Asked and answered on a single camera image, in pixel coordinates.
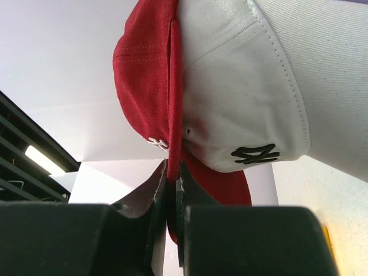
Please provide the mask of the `white cap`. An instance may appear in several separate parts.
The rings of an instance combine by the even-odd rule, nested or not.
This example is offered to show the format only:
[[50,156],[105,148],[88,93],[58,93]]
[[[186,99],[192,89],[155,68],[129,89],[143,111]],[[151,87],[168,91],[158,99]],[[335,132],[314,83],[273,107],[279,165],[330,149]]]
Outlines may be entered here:
[[211,100],[252,144],[248,164],[311,156],[367,180],[367,6],[245,1],[250,27],[206,57]]

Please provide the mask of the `yellow plastic tray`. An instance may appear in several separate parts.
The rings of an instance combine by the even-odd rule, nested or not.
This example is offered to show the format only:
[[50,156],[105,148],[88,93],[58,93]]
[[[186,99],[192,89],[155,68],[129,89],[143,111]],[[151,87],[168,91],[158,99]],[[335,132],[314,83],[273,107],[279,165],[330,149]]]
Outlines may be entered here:
[[325,224],[323,224],[321,226],[321,228],[323,230],[324,238],[325,238],[326,244],[328,246],[329,252],[331,254],[331,258],[332,258],[332,260],[334,262],[336,262],[335,255],[334,255],[334,250],[333,250],[333,246],[332,246],[332,243],[331,243],[331,238],[330,238],[330,235],[329,235],[329,230],[328,230],[328,228],[327,228],[327,226]]

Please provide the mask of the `red baseball cap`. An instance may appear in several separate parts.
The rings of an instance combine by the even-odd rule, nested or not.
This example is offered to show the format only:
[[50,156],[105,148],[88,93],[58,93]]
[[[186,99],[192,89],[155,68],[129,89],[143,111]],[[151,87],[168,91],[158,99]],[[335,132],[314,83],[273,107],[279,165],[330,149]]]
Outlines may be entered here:
[[249,27],[245,1],[138,1],[113,54],[124,116],[145,140],[168,152],[169,182],[184,161],[224,205],[251,205],[243,165],[252,144],[227,130],[226,110],[211,100],[220,70],[206,57]]

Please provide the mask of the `purple cap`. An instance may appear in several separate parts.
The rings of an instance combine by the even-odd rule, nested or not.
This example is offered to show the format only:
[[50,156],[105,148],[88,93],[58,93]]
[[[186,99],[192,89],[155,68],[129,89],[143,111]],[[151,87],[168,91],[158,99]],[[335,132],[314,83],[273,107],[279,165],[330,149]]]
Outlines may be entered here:
[[356,3],[359,5],[368,5],[368,0],[346,0],[347,2]]

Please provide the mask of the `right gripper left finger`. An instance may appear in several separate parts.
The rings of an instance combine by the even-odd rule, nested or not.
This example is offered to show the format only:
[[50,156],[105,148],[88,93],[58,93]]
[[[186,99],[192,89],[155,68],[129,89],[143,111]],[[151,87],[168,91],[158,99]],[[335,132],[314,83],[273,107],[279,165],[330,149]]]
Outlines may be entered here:
[[1,274],[162,275],[166,171],[111,205],[2,203]]

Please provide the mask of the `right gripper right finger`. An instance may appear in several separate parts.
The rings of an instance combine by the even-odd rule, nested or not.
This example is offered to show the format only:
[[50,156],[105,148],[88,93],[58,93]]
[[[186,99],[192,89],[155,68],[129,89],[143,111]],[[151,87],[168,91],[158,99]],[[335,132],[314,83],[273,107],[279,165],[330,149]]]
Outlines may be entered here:
[[181,163],[176,182],[179,265],[185,275],[337,275],[307,208],[219,204]]

